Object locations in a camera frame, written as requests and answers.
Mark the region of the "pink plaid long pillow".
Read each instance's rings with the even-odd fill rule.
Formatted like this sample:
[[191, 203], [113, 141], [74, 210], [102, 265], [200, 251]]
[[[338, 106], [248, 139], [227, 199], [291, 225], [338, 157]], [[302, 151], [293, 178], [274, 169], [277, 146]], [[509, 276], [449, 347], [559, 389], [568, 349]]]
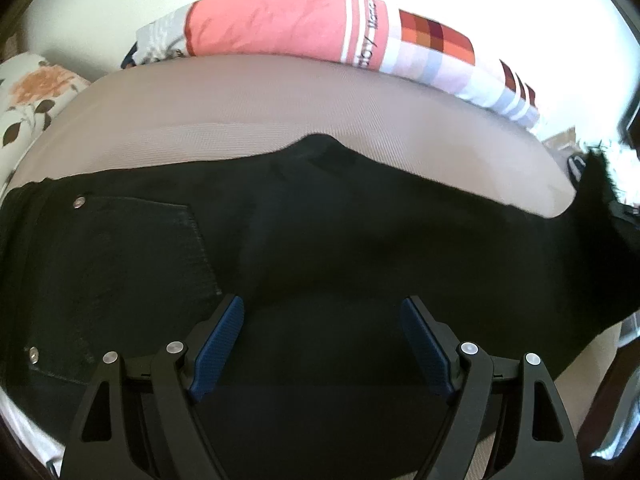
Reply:
[[198, 0], [141, 27], [123, 68], [268, 54], [340, 63], [433, 87], [530, 129], [536, 92], [462, 32], [382, 0]]

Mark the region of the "black pants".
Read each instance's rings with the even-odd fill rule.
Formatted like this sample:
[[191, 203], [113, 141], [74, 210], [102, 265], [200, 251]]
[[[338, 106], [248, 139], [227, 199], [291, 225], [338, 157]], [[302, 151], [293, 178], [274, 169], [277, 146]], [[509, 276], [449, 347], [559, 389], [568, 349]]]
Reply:
[[1, 382], [60, 442], [106, 352], [244, 323], [196, 404], [233, 479], [416, 471], [447, 405], [400, 326], [418, 296], [487, 353], [558, 376], [639, 307], [639, 230], [602, 156], [553, 218], [422, 179], [323, 134], [281, 151], [43, 180], [1, 207]]

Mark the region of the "beige bed mat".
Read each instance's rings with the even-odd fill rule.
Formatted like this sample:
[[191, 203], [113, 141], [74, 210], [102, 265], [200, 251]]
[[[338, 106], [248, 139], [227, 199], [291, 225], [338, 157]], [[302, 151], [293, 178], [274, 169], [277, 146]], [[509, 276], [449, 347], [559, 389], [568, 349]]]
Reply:
[[545, 217], [574, 196], [544, 146], [489, 110], [405, 79], [270, 55], [178, 58], [99, 79], [35, 142], [11, 186], [257, 155], [315, 132]]

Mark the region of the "striped dark cloth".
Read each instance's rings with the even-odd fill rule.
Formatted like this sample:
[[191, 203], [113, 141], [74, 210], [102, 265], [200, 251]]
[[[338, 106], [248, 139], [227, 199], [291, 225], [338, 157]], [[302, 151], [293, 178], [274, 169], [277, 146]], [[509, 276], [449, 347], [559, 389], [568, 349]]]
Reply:
[[582, 175], [586, 169], [586, 161], [581, 154], [573, 154], [566, 161], [567, 172], [570, 177], [570, 182], [574, 185], [574, 188], [578, 188]]

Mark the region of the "floral pillow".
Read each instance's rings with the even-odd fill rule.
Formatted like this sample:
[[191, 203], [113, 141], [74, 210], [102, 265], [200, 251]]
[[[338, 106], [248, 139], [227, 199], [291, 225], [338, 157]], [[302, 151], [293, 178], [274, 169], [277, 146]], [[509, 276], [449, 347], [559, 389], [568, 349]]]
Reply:
[[1, 193], [52, 119], [89, 86], [85, 78], [38, 54], [22, 53], [1, 64]]

